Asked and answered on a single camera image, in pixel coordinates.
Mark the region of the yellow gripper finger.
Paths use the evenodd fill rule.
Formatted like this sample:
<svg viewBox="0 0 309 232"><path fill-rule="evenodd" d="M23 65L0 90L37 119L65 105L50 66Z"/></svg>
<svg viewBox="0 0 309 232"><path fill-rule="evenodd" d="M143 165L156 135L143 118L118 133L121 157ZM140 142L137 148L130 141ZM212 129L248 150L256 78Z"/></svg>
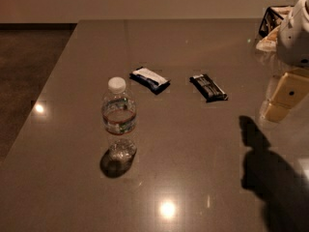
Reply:
<svg viewBox="0 0 309 232"><path fill-rule="evenodd" d="M285 72L278 81L264 111L270 122L282 121L289 111L309 94L309 71L293 69Z"/></svg>

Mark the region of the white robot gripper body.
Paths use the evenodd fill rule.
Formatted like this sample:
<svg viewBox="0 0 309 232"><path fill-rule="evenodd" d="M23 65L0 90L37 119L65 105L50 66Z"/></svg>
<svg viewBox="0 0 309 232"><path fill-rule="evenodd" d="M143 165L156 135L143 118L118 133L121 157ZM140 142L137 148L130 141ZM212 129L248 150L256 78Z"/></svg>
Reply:
<svg viewBox="0 0 309 232"><path fill-rule="evenodd" d="M288 65L309 67L309 0L298 0L282 21L277 55Z"/></svg>

